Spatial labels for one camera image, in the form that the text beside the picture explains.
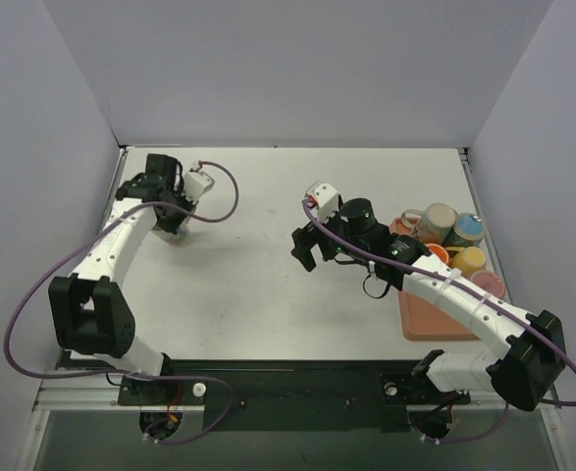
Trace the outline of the orange mug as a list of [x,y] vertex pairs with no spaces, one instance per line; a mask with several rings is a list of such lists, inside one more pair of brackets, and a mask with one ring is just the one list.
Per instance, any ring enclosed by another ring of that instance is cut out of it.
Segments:
[[439,259],[449,265],[450,263],[450,255],[448,251],[441,245],[437,243],[426,243],[425,246],[430,250],[431,253],[435,254],[439,257]]

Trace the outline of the white patterned mug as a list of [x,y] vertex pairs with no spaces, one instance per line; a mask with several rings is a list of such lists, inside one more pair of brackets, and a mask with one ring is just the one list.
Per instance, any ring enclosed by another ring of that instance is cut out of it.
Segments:
[[151,232],[165,242],[176,244],[186,238],[188,234],[188,226],[187,224],[181,224],[175,229],[173,233],[164,231],[162,228],[154,226]]

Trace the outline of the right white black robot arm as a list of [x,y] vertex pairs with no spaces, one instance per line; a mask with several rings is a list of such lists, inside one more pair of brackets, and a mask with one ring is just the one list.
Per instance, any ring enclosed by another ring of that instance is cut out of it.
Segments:
[[294,230],[292,256],[304,269],[316,267],[312,250],[324,261],[343,255],[388,288],[413,295],[443,311],[480,340],[476,354],[430,351],[415,367],[414,394],[433,401],[443,393],[484,391],[532,411],[566,366],[559,319],[548,311],[534,315],[490,294],[449,267],[409,235],[393,235],[372,213],[369,200],[325,205],[304,197],[307,224]]

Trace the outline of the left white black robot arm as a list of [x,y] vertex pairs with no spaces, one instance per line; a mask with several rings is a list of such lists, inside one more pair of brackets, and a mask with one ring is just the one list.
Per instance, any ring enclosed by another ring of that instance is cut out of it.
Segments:
[[185,171],[174,157],[149,154],[145,170],[116,190],[105,236],[68,277],[56,277],[48,287],[58,344],[118,370],[144,374],[140,391],[156,404],[173,397],[176,381],[164,372],[166,355],[137,335],[122,285],[146,236],[177,239],[187,214],[213,184],[198,169]]

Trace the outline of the beige patterned mug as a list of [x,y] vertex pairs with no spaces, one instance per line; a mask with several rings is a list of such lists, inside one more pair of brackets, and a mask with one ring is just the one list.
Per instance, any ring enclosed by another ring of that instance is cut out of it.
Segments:
[[432,203],[425,210],[407,209],[400,216],[410,235],[420,242],[442,244],[453,228],[457,212],[445,203]]

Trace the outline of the blue mug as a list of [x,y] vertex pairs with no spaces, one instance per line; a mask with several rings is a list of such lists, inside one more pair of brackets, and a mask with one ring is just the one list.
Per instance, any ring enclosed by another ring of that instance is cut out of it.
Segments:
[[486,225],[477,214],[460,213],[445,239],[445,247],[478,246],[486,234]]

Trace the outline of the yellow mug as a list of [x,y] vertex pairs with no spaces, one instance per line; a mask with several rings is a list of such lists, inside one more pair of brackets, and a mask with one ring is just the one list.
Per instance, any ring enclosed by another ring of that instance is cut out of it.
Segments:
[[449,247],[447,250],[453,253],[449,266],[459,270],[467,279],[486,268],[487,257],[477,246]]

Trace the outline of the pink mug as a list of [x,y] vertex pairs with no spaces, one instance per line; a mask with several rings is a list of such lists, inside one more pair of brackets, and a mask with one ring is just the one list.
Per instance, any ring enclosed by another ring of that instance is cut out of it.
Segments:
[[504,281],[491,271],[480,270],[473,273],[470,277],[470,282],[497,298],[503,298],[506,294]]

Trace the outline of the pink plastic tray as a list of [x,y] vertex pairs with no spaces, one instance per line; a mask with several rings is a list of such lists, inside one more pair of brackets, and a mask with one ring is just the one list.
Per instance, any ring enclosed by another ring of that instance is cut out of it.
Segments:
[[413,341],[477,340],[470,330],[422,298],[397,293],[403,335]]

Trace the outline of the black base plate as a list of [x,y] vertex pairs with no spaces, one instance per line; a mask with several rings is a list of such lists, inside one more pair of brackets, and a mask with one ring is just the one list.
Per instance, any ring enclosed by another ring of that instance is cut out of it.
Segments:
[[203,424],[220,432],[404,432],[410,406],[435,425],[470,401],[419,370],[416,360],[173,360],[168,381],[124,379],[118,402],[158,418],[166,405],[176,414],[201,406]]

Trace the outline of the aluminium rail frame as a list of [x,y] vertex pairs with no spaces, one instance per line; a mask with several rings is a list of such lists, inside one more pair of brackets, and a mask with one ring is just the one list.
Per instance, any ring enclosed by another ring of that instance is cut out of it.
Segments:
[[[218,162],[215,188],[199,211],[233,216],[195,222],[182,239],[150,236],[124,284],[140,335],[179,359],[413,359],[429,350],[401,331],[398,303],[368,298],[363,275],[322,264],[307,274],[290,254],[303,222],[299,199],[317,181],[366,196],[379,218],[444,201],[474,206],[455,149],[177,148],[185,163]],[[469,444],[430,445],[414,431],[242,431],[200,435],[189,410],[190,444],[146,445],[139,411],[121,406],[102,378],[46,381],[35,410],[47,412],[38,470],[560,470],[559,420],[547,409],[511,410],[481,395],[455,412]]]

